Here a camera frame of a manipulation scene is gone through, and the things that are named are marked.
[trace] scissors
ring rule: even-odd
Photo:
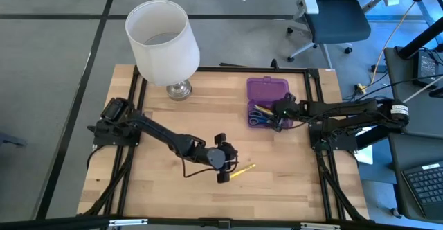
[[[268,124],[268,117],[262,112],[249,112],[249,124],[250,125],[261,125]]]

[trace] desk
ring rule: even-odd
[[[133,65],[116,65],[107,101],[127,96],[133,69]],[[216,134],[224,132],[227,141],[239,151],[239,167],[250,163],[257,166],[226,184],[217,184],[215,172],[185,179],[180,159],[163,143],[142,134],[134,156],[124,214],[163,218],[325,220],[318,168],[307,126],[281,133],[247,127],[246,80],[266,75],[287,79],[290,91],[298,100],[306,99],[303,76],[294,73],[198,71],[190,78],[191,97],[181,102],[170,100],[165,87],[148,84],[143,105],[147,116],[174,132],[205,139],[208,145]],[[325,102],[341,100],[334,71],[320,70],[320,81]],[[79,213],[89,209],[109,183],[115,153],[115,147],[105,147],[93,156]],[[354,158],[339,151],[335,157],[341,188],[360,214],[368,218]],[[202,168],[205,167],[200,164],[186,163],[187,173]],[[117,189],[112,212],[116,212],[118,195]],[[336,210],[332,190],[329,196],[331,208]]]
[[[397,206],[407,218],[443,224],[443,220],[427,220],[423,217],[413,194],[401,175],[402,170],[443,160],[443,140],[405,134],[389,135],[392,160],[397,177]]]
[[[391,83],[413,78],[413,60],[401,59],[393,48],[386,48],[384,53]],[[392,92],[394,98],[404,100],[420,88],[412,82],[405,82],[393,86]],[[424,91],[408,101],[408,107],[410,120],[404,128],[405,133],[443,138],[443,99],[431,98],[429,93]]]

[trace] purple container lid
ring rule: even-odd
[[[289,92],[288,81],[283,78],[248,78],[246,90],[249,100],[275,101]]]

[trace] purple plastic box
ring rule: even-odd
[[[283,78],[271,78],[264,76],[263,78],[248,78],[246,81],[246,91],[248,94],[248,115],[254,110],[254,105],[261,105],[263,107],[271,108],[272,102],[284,98],[284,95],[289,92],[288,81]],[[264,128],[266,125],[248,125],[253,128]],[[292,121],[285,120],[284,127],[291,127]]]

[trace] yellow cable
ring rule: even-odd
[[[395,27],[395,29],[393,30],[393,32],[390,34],[388,40],[386,40],[385,45],[383,46],[382,50],[380,51],[380,55],[379,55],[379,59],[377,60],[377,63],[375,64],[375,68],[374,68],[374,74],[372,75],[372,79],[371,79],[371,83],[370,85],[372,85],[372,83],[375,80],[375,74],[377,73],[377,67],[380,64],[380,60],[381,60],[381,56],[383,55],[383,51],[385,50],[386,46],[388,45],[390,39],[392,38],[392,36],[394,35],[394,33],[397,31],[397,29],[400,27],[401,23],[403,23],[404,18],[406,18],[406,15],[408,14],[409,10],[414,6],[415,1],[410,5],[410,7],[407,9],[407,11],[404,13],[403,17],[401,18],[399,24]]]

